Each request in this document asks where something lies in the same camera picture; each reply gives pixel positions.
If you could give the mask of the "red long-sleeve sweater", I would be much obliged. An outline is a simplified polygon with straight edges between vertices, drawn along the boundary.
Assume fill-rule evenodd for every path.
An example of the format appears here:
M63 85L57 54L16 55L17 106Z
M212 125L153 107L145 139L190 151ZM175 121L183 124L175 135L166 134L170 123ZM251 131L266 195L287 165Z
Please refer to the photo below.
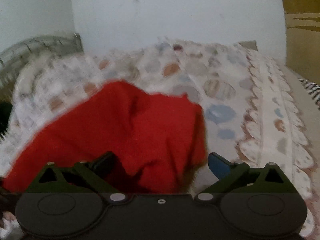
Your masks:
M71 167L108 151L138 186L152 193L182 192L207 157L202 108L186 95L107 83L44 126L19 154L3 186L24 192L48 162Z

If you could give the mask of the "patterned circle duvet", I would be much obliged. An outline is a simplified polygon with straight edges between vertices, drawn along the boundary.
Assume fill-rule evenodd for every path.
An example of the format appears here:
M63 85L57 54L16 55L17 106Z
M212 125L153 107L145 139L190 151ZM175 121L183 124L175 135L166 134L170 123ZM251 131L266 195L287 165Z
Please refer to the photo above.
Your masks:
M103 57L51 48L11 53L1 70L1 99L13 104L1 175L40 127L120 79L201 105L208 151L253 167L277 163L307 203L302 236L319 239L319 110L308 82L241 44L167 40Z

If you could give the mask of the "black white striped sheet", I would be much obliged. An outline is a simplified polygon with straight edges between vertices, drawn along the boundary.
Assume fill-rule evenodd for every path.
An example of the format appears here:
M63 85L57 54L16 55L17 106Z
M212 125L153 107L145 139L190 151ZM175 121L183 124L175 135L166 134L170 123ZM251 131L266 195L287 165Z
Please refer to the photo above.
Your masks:
M320 86L306 79L299 78L299 81L306 89L307 93L311 96L317 108L320 109Z

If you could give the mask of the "metal bed headboard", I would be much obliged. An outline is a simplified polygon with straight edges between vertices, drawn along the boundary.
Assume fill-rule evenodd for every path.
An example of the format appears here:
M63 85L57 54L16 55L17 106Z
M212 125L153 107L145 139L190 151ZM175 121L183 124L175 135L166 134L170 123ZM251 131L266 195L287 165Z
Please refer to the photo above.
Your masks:
M15 82L30 56L44 51L59 55L82 52L81 37L78 33L74 33L71 38L43 35L23 40L5 49L1 52L1 88Z

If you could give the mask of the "wooden plywood board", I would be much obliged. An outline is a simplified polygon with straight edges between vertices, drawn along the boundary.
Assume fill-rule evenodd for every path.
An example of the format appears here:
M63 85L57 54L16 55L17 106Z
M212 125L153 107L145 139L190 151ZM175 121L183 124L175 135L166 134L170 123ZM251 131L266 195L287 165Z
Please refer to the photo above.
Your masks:
M282 0L286 25L286 64L319 83L319 0Z

